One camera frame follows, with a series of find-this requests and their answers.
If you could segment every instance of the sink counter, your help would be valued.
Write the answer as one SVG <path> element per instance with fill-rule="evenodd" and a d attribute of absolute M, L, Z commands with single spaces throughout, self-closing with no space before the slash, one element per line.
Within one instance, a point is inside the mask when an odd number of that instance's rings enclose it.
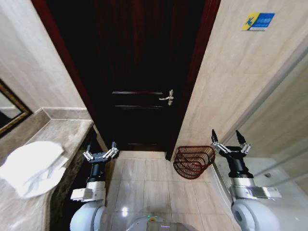
<path fill-rule="evenodd" d="M 61 200 L 65 198 L 65 193 L 68 192 L 69 185 L 74 180 L 72 177 L 77 174 L 84 161 L 79 148 L 92 126 L 92 120 L 51 119 L 26 142 L 60 143 L 64 148 L 62 155 L 69 160 L 65 164 L 66 170 L 60 183 L 47 193 L 30 199 L 21 199 L 13 187 L 0 179 L 1 230 L 46 231 L 50 229 L 50 220 L 57 217 L 57 209 L 62 205 Z"/>

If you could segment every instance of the wire basket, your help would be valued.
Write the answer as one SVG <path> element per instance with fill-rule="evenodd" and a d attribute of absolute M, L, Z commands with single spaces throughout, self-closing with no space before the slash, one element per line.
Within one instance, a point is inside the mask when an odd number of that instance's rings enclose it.
<path fill-rule="evenodd" d="M 186 179 L 198 178 L 215 160 L 210 146 L 182 146 L 178 148 L 173 167 Z"/>

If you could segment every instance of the door frame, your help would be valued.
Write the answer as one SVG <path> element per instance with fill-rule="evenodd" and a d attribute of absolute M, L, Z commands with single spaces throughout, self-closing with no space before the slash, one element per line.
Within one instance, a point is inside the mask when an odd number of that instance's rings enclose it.
<path fill-rule="evenodd" d="M 93 103 L 81 81 L 80 75 L 73 63 L 73 60 L 65 46 L 64 40 L 62 39 L 58 27 L 53 19 L 51 12 L 49 11 L 48 5 L 45 0 L 32 0 L 32 3 L 44 24 L 47 33 L 49 34 L 63 64 L 65 65 L 76 89 L 78 90 L 89 114 L 91 115 L 94 123 L 98 128 L 103 128 L 102 120 L 98 118 L 97 112 L 93 106 Z M 205 49 L 208 40 L 211 35 L 213 24 L 219 9 L 220 0 L 205 0 L 203 7 L 200 27 L 197 32 L 194 49 L 190 61 L 189 72 L 186 78 L 185 87 L 183 94 L 180 99 L 180 106 L 177 112 L 177 117 L 172 118 L 174 121 L 174 129 L 171 132 L 171 139 L 168 143 L 166 159 L 171 160 L 173 151 L 180 133 L 180 129 L 185 117 L 185 113 L 192 95 L 192 90 L 196 82 L 201 62 L 205 53 Z"/>

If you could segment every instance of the mirror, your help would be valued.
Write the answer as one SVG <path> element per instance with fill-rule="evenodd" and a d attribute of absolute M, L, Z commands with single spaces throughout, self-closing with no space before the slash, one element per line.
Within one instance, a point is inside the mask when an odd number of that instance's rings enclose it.
<path fill-rule="evenodd" d="M 25 120 L 31 111 L 0 80 L 0 137 Z"/>

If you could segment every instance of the floor tile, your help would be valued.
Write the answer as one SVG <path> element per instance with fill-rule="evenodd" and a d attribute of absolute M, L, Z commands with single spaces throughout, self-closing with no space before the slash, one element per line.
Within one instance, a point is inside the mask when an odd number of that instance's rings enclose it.
<path fill-rule="evenodd" d="M 146 180 L 167 180 L 166 160 L 145 160 Z"/>
<path fill-rule="evenodd" d="M 227 215 L 201 214 L 205 231 L 234 231 L 233 224 Z"/>
<path fill-rule="evenodd" d="M 171 213 L 156 213 L 156 212 L 143 212 L 143 216 L 159 216 L 160 218 L 164 219 L 165 221 L 172 221 Z"/>
<path fill-rule="evenodd" d="M 184 177 L 181 177 L 176 170 L 173 167 L 173 162 L 167 161 L 167 179 L 168 181 L 188 181 L 191 182 L 191 180 L 186 179 Z"/>
<path fill-rule="evenodd" d="M 106 180 L 106 203 L 108 211 L 115 211 L 116 200 L 120 188 L 120 180 Z"/>
<path fill-rule="evenodd" d="M 114 212 L 112 215 L 111 231 L 125 231 L 134 220 L 142 216 L 142 213 Z"/>
<path fill-rule="evenodd" d="M 172 222 L 179 222 L 193 226 L 198 231 L 204 231 L 200 214 L 172 213 Z"/>
<path fill-rule="evenodd" d="M 146 151 L 121 151 L 119 158 L 136 158 L 136 159 L 163 159 L 165 152 L 146 152 Z"/>
<path fill-rule="evenodd" d="M 210 167 L 208 167 L 198 178 L 193 179 L 192 182 L 211 182 L 209 171 L 212 171 Z"/>
<path fill-rule="evenodd" d="M 209 189 L 210 197 L 212 198 L 212 201 L 214 203 L 216 214 L 226 214 L 226 211 L 225 211 L 224 207 L 221 204 L 222 201 L 220 201 L 219 197 L 217 196 L 218 192 L 216 192 L 214 190 L 212 183 L 208 183 L 207 182 L 206 185 L 207 185 L 207 187 Z"/>
<path fill-rule="evenodd" d="M 125 159 L 123 180 L 144 180 L 145 179 L 145 160 L 144 159 Z"/>
<path fill-rule="evenodd" d="M 215 206 L 210 190 L 205 182 L 192 182 L 200 213 L 215 214 Z"/>
<path fill-rule="evenodd" d="M 191 182 L 169 181 L 172 213 L 199 213 Z"/>
<path fill-rule="evenodd" d="M 170 196 L 167 181 L 145 181 L 144 212 L 170 213 Z"/>
<path fill-rule="evenodd" d="M 112 160 L 106 164 L 105 172 L 107 180 L 120 180 L 124 166 L 124 159 Z"/>
<path fill-rule="evenodd" d="M 116 211 L 126 208 L 128 212 L 142 212 L 143 180 L 122 180 L 116 202 Z"/>

